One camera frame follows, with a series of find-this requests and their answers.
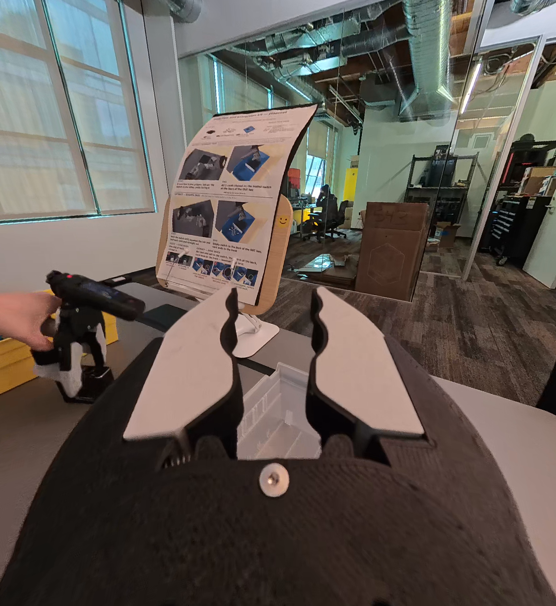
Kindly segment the large window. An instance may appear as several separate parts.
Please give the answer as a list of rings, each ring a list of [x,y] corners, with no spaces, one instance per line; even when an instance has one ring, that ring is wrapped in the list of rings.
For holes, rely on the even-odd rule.
[[[0,224],[156,210],[123,1],[0,1]]]

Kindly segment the black wrist rest pad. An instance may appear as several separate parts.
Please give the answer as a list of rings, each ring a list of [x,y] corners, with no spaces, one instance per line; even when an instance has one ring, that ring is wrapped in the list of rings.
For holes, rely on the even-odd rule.
[[[138,321],[165,333],[187,312],[186,309],[170,304],[163,304],[146,311]]]

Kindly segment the instruction sheet on stand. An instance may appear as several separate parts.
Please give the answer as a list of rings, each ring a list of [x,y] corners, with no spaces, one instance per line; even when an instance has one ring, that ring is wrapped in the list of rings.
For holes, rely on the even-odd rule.
[[[169,232],[169,218],[170,218],[170,196],[166,199],[163,210],[163,221],[160,233],[160,242],[158,246],[158,254],[156,261],[156,273],[157,281],[162,288],[168,289],[170,292],[179,294],[180,296],[190,296],[195,300],[202,301],[210,297],[210,294],[202,292],[199,288],[191,287],[185,284],[177,284],[168,282],[166,279],[162,279],[158,273],[161,266],[161,255],[164,251],[165,244],[168,241]],[[280,215],[289,215],[293,218],[293,211],[291,204],[287,197],[280,195],[277,204],[275,220]],[[259,297],[257,304],[252,306],[239,302],[239,310],[242,313],[259,316],[260,314],[266,313],[274,304],[277,298],[278,288],[280,285],[281,274],[284,264],[284,259],[287,252],[287,247],[290,237],[290,228],[284,229],[274,225],[272,229],[271,241],[269,243],[268,257],[266,262],[266,270],[263,275],[263,280],[260,284]]]

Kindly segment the white board stand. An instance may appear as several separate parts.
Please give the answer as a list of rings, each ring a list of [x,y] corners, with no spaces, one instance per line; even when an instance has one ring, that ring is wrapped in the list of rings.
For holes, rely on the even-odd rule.
[[[238,359],[250,358],[276,337],[280,331],[278,326],[245,313],[238,314],[235,328],[237,342],[233,356]]]

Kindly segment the black tool cabinet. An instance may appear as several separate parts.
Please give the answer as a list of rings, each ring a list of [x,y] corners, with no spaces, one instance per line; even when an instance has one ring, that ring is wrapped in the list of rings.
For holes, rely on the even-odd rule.
[[[556,189],[556,140],[523,135],[512,143],[491,203],[478,252],[495,263],[525,264]]]

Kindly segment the yellow cabinet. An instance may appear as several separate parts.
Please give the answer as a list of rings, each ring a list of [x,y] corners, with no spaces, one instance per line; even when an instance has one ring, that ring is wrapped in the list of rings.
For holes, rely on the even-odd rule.
[[[350,158],[350,167],[345,172],[343,200],[348,202],[349,207],[352,207],[355,201],[358,165],[359,155],[354,155]]]

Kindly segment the flat cardboard sheet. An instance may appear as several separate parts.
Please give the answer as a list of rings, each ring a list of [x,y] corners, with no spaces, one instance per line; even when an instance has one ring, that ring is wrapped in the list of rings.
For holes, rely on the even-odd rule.
[[[355,290],[359,254],[320,254],[301,267],[289,266],[282,277],[340,290]]]

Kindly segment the brown cardboard box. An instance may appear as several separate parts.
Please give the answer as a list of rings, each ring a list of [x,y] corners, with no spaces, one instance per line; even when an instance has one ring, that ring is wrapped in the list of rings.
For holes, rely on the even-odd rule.
[[[425,202],[368,202],[363,220],[356,292],[409,302],[428,232]]]

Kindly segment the black network switch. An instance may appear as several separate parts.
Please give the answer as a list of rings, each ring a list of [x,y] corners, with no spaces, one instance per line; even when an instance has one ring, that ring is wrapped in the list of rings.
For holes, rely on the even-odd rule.
[[[56,381],[56,385],[68,404],[92,405],[107,388],[114,382],[114,374],[110,367],[95,367],[83,365],[81,367],[81,386],[74,396],[70,396],[63,383]]]

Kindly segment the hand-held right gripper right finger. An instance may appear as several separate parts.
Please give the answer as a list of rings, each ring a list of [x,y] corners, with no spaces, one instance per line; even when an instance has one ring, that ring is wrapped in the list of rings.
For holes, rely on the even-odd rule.
[[[307,421],[321,441],[419,439],[425,431],[386,337],[326,287],[312,292]]]

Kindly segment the clear plastic bin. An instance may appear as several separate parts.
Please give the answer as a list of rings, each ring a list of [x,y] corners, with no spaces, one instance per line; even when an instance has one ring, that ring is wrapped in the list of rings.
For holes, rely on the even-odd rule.
[[[305,412],[308,373],[282,362],[243,397],[237,429],[237,458],[317,459],[319,434]]]

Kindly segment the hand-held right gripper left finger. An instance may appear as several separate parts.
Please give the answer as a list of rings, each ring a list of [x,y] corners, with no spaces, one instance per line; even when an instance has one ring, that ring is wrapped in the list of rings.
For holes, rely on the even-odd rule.
[[[189,455],[202,437],[216,437],[237,458],[243,390],[235,357],[238,295],[225,286],[187,312],[123,372],[134,403],[123,431],[127,443],[168,438]]]

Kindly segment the large round metal duct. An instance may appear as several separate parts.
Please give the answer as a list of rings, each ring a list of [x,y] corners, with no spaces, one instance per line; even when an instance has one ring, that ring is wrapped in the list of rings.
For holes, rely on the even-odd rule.
[[[452,1],[403,1],[414,87],[403,98],[402,122],[442,119],[456,98],[452,94],[449,54]]]

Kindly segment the yellow plastic bin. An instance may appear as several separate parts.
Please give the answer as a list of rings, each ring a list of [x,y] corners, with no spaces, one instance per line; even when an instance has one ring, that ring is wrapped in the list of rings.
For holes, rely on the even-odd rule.
[[[51,342],[55,333],[55,319],[59,309],[42,324],[41,332]],[[117,341],[116,319],[103,314],[106,325],[107,344]],[[83,353],[81,366],[93,365],[92,356]],[[32,350],[15,339],[0,336],[0,395],[24,384],[36,375],[33,373]]]

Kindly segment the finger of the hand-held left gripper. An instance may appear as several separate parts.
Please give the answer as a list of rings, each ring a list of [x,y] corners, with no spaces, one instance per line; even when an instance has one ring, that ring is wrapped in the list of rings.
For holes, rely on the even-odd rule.
[[[33,373],[53,381],[64,399],[75,399],[83,386],[82,345],[73,342],[65,350],[32,351]]]
[[[94,368],[105,368],[107,341],[104,322],[85,332],[85,353],[92,356]]]

